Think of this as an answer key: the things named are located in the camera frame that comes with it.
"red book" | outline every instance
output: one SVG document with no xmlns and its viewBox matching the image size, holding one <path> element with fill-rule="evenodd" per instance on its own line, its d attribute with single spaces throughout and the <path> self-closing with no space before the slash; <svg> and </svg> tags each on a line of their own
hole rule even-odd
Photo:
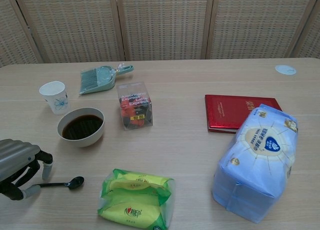
<svg viewBox="0 0 320 230">
<path fill-rule="evenodd" d="M 205 95 L 209 131 L 236 133 L 249 113 L 260 104 L 282 110 L 275 98 Z"/>
</svg>

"light wood tabletop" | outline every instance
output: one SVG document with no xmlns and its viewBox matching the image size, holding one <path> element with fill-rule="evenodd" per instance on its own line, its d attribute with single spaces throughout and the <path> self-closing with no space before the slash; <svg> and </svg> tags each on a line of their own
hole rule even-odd
<svg viewBox="0 0 320 230">
<path fill-rule="evenodd" d="M 0 229 L 133 229 L 98 216 L 101 184 L 114 168 L 172 177 L 176 199 L 170 229 L 320 229 L 320 60 L 188 60 L 126 62 L 134 71 L 116 85 L 145 82 L 153 126 L 124 131 L 116 88 L 80 96 L 80 71 L 118 62 L 10 65 L 0 68 L 0 138 L 37 144 L 53 155 L 50 182 L 85 178 L 77 191 L 43 188 L 21 201 L 0 195 Z M 297 73 L 282 75 L 275 65 Z M 70 109 L 103 111 L 102 139 L 76 148 L 57 134 L 39 94 L 50 81 L 66 85 Z M 216 203 L 211 194 L 218 160 L 234 135 L 207 131 L 205 94 L 274 97 L 299 123 L 296 161 L 280 201 L 260 224 Z M 41 183 L 41 171 L 23 185 Z"/>
</svg>

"coffee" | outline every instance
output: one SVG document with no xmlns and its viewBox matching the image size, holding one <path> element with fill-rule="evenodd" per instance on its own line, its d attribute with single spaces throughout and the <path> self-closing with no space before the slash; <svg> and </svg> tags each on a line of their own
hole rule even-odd
<svg viewBox="0 0 320 230">
<path fill-rule="evenodd" d="M 68 140 L 79 140 L 94 134 L 103 124 L 95 115 L 83 115 L 68 123 L 62 131 L 62 137 Z"/>
</svg>

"spoon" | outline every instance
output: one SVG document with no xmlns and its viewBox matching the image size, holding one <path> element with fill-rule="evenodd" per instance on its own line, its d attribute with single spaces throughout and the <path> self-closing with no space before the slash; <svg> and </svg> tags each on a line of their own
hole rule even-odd
<svg viewBox="0 0 320 230">
<path fill-rule="evenodd" d="M 47 187 L 47 186 L 67 186 L 70 190 L 76 189 L 77 187 L 81 186 L 85 179 L 82 176 L 77 176 L 72 179 L 70 182 L 59 182 L 59 183 L 40 183 L 36 184 L 40 187 Z"/>
</svg>

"teal dustpan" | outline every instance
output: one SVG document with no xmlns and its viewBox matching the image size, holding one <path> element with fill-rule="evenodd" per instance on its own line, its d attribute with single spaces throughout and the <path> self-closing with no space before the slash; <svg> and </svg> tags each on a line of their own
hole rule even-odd
<svg viewBox="0 0 320 230">
<path fill-rule="evenodd" d="M 111 66 L 100 66 L 81 72 L 81 88 L 79 94 L 110 90 L 115 86 L 116 75 L 133 71 L 133 66 L 120 65 L 117 69 Z"/>
</svg>

